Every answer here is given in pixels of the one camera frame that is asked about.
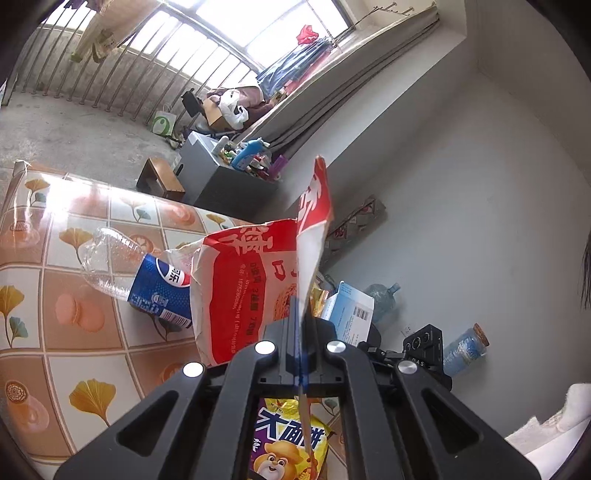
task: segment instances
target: red bag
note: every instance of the red bag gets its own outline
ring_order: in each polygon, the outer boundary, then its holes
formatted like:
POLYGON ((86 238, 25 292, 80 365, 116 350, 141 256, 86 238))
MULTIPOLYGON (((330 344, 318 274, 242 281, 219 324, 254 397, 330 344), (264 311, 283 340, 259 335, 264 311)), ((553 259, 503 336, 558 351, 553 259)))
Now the red bag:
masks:
POLYGON ((312 30, 312 25, 304 25, 301 29, 300 34, 296 37, 297 44, 302 45, 304 43, 313 43, 318 39, 319 35, 312 30))
POLYGON ((258 342, 266 325, 303 315, 318 268, 332 205, 324 159, 317 157, 298 218, 245 225, 203 239, 191 268, 191 312, 201 360, 228 362, 258 342))

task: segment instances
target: electrical outlet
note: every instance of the electrical outlet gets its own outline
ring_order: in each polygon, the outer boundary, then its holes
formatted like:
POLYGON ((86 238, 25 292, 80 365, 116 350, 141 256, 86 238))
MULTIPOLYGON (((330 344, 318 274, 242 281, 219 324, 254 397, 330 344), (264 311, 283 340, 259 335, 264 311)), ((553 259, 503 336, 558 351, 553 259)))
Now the electrical outlet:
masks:
POLYGON ((408 335, 412 335, 414 330, 410 325, 405 325, 401 328, 400 332, 404 335, 404 338, 406 338, 408 335))

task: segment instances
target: concrete floor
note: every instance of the concrete floor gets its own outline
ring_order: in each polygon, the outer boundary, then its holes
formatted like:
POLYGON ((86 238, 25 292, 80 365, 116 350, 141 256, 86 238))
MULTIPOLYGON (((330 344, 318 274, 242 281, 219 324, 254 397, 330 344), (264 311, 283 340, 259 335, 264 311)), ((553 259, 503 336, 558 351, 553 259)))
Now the concrete floor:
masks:
POLYGON ((15 160, 133 189, 148 157, 176 153, 143 122, 52 96, 14 92, 0 109, 0 205, 15 160))

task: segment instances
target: wooden stool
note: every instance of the wooden stool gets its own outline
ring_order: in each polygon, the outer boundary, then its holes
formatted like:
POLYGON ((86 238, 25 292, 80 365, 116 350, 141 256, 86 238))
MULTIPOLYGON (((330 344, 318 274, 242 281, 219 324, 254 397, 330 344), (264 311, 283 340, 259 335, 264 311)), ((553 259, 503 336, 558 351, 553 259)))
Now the wooden stool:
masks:
POLYGON ((138 192, 180 202, 185 191, 168 162, 149 158, 136 184, 138 192))

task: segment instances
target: blue water bottle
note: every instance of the blue water bottle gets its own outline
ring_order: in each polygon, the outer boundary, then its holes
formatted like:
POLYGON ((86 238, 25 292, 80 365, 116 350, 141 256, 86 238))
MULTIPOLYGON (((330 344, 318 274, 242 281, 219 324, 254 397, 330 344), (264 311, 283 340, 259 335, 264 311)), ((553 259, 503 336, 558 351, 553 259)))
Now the blue water bottle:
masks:
POLYGON ((374 313, 371 317, 373 323, 378 323, 387 313, 394 310, 396 300, 394 294, 400 290, 400 285, 395 283, 390 288, 381 283, 373 283, 363 292, 374 299, 374 313))
POLYGON ((443 349, 443 371, 450 377, 457 375, 485 355, 489 345, 482 328, 475 323, 474 327, 468 328, 460 338, 443 349))
POLYGON ((230 165, 232 168, 236 170, 244 171, 246 167, 250 165, 253 157, 264 151, 266 148, 269 148, 271 145, 263 142, 262 138, 257 138, 256 140, 250 140, 250 142, 246 143, 246 147, 244 147, 236 158, 232 160, 230 165))

